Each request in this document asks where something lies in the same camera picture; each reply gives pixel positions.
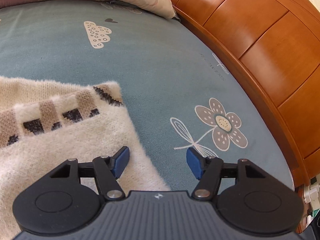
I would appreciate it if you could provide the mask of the cream knit sweater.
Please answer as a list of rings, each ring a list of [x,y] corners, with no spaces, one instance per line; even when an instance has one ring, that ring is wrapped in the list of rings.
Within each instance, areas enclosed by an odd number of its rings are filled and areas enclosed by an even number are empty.
[[[1,239],[20,229],[12,204],[20,192],[67,159],[90,162],[130,149],[119,183],[125,193],[167,191],[140,144],[120,86],[1,78]]]

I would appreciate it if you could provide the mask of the orange wooden headboard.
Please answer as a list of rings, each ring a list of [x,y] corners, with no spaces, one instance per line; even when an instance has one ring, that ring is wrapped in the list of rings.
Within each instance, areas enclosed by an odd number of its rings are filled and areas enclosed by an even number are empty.
[[[171,0],[237,79],[297,186],[319,174],[319,11],[309,0]]]

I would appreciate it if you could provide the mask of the blue floral bed sheet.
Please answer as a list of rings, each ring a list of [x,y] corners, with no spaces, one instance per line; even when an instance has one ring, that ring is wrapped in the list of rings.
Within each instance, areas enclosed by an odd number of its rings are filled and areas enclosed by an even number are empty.
[[[220,59],[178,20],[91,1],[46,1],[1,10],[1,75],[95,85],[119,83],[153,165],[172,190],[197,181],[185,160],[195,143],[227,163],[248,158],[293,188],[285,158]],[[241,119],[247,146],[219,150],[195,107],[219,100]]]

